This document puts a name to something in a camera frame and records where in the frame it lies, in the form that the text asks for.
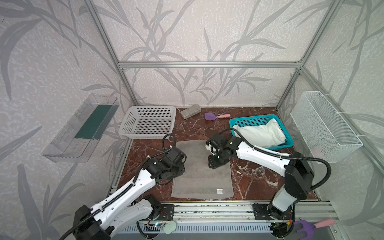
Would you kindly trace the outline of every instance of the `gray cloth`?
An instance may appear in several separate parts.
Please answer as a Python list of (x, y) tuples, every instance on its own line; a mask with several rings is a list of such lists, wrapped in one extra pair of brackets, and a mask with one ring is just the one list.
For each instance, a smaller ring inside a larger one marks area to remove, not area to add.
[(176, 147), (187, 155), (185, 173), (173, 180), (172, 197), (225, 199), (233, 196), (231, 167), (208, 167), (206, 141), (181, 141)]

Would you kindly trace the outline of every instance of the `folded white cloth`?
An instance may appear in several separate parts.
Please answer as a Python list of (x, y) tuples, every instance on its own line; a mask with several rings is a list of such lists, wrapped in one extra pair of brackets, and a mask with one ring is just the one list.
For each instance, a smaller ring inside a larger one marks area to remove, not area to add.
[(248, 142), (258, 147), (275, 147), (285, 142), (285, 135), (274, 118), (266, 125), (245, 127), (234, 125), (232, 128), (238, 130)]

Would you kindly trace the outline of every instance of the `wallpaper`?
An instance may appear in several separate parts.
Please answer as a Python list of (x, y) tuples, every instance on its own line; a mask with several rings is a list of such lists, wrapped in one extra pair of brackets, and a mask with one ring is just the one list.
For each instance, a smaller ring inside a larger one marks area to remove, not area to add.
[(276, 106), (293, 71), (292, 68), (135, 68), (126, 70), (125, 74), (142, 104), (261, 107)]
[[(308, 61), (307, 69), (383, 153), (384, 1), (345, 1)], [(295, 141), (295, 149), (309, 156), (289, 113), (302, 91), (311, 91), (299, 78), (279, 109)], [(378, 240), (384, 234), (384, 179), (362, 149), (331, 163), (332, 175), (318, 188), (330, 200), (350, 239)], [(314, 182), (325, 174), (313, 164)]]
[[(298, 61), (331, 1), (94, 3), (120, 61)], [(140, 104), (275, 106), (292, 72), (165, 68), (126, 76)]]
[[(130, 106), (82, 1), (0, 1), (0, 239), (58, 239), (107, 194)], [(41, 154), (90, 93), (119, 108), (87, 163)]]

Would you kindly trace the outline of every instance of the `red marble tabletop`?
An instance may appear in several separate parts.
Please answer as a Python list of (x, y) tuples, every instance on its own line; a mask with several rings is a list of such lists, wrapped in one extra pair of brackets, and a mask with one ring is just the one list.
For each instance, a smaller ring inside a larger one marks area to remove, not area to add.
[[(176, 135), (177, 141), (207, 140), (214, 133), (229, 128), (229, 118), (208, 121), (204, 119), (204, 113), (214, 113), (216, 116), (230, 113), (233, 118), (266, 114), (278, 115), (276, 108), (202, 108), (201, 113), (184, 120), (180, 114), (180, 111), (184, 109), (176, 109), (173, 133)], [(224, 133), (224, 136), (229, 138), (231, 133)], [(134, 139), (118, 187), (120, 188), (134, 177), (140, 163), (148, 155), (154, 155), (160, 149), (161, 139)], [(280, 152), (292, 153), (293, 148), (283, 148)], [(283, 177), (256, 163), (241, 159), (231, 159), (230, 165), (234, 195), (223, 200), (270, 200), (275, 192), (284, 184)], [(148, 194), (153, 194), (162, 202), (201, 200), (171, 197), (172, 181), (164, 185), (166, 182), (168, 181), (162, 181), (160, 185), (157, 184), (140, 196), (138, 200)], [(308, 199), (316, 199), (315, 194), (313, 192), (310, 193)]]

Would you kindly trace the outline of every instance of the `toy shovel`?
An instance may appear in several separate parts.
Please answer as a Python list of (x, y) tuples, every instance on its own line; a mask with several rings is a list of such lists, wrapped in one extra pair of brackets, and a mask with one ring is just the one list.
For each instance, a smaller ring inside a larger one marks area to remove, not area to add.
[(213, 113), (205, 113), (204, 114), (204, 117), (206, 120), (216, 120), (217, 118), (230, 118), (231, 117), (231, 114), (224, 114), (224, 115), (220, 115), (220, 116), (215, 116)]
[(298, 223), (301, 223), (303, 225), (303, 228), (297, 230), (296, 232), (306, 232), (307, 233), (307, 236), (300, 238), (300, 240), (308, 240), (308, 239), (311, 239), (313, 237), (313, 230), (315, 228), (331, 226), (331, 225), (335, 224), (335, 221), (332, 218), (329, 218), (329, 219), (323, 220), (321, 222), (315, 223), (313, 225), (310, 224), (309, 222), (305, 221), (305, 220), (297, 221), (297, 222), (294, 222), (293, 224), (296, 225)]

